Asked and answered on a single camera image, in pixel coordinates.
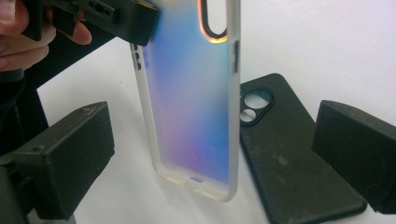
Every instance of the fingernail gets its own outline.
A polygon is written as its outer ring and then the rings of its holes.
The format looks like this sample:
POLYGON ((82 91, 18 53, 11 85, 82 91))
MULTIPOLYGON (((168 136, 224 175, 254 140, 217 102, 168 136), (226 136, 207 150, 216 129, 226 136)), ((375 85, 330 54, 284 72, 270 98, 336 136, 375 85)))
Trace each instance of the fingernail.
POLYGON ((8 49, 8 44, 6 42, 0 40, 0 52, 3 52, 6 49, 8 49))
POLYGON ((5 68, 9 64, 8 60, 5 58, 0 58, 0 68, 5 68))
POLYGON ((0 0, 0 20, 13 21, 15 19, 15 0, 0 0))

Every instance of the black phone case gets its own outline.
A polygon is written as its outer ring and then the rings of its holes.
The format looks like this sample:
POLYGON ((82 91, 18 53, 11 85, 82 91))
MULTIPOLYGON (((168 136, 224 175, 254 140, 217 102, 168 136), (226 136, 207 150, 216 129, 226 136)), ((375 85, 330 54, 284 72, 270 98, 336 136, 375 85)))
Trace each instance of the black phone case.
POLYGON ((315 122, 285 78, 271 74, 241 85, 241 145, 271 223, 321 223, 362 213, 367 203, 310 148, 315 122), (250 92, 267 92, 269 104, 247 106, 250 92))

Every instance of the phone case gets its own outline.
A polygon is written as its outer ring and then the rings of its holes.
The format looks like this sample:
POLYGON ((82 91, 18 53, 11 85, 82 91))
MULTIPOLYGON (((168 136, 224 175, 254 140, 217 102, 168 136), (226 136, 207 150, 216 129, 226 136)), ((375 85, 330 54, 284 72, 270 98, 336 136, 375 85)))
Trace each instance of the phone case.
POLYGON ((131 49, 154 168, 229 201, 239 148, 239 0, 226 1, 227 34, 211 32, 206 0, 149 3, 160 11, 153 37, 131 49))
POLYGON ((241 111, 253 112, 241 121, 241 145, 271 223, 321 223, 365 210, 363 198, 311 150, 315 122, 285 78, 261 77, 241 92, 241 111), (268 104, 252 108, 250 94, 268 104))

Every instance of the white background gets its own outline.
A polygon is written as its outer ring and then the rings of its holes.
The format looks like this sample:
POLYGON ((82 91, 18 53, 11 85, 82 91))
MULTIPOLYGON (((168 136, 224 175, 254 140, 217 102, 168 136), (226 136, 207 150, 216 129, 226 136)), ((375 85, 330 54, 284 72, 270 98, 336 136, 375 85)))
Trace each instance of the white background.
MULTIPOLYGON (((396 125, 396 1, 243 1, 241 52, 241 82, 283 75, 313 119, 326 99, 396 125)), ((268 223, 242 153, 228 203, 154 172, 128 43, 110 41, 39 93, 50 124, 84 105, 109 104, 116 154, 79 205, 78 224, 268 223)), ((333 223, 396 223, 396 216, 369 207, 333 223)))

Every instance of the white table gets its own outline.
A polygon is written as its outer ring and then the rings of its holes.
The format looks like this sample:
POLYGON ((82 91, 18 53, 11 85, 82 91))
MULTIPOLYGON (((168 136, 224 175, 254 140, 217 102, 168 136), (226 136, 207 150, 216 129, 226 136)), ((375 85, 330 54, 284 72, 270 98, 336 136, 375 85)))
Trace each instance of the white table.
MULTIPOLYGON (((396 125, 395 1, 243 1, 241 51, 242 82, 282 74, 314 119, 326 99, 396 125)), ((50 124, 81 106, 109 104, 116 154, 79 205, 78 224, 268 223, 242 153, 228 203, 154 172, 128 43, 110 41, 39 93, 50 124)), ((396 216, 369 207, 333 223, 390 224, 396 216)))

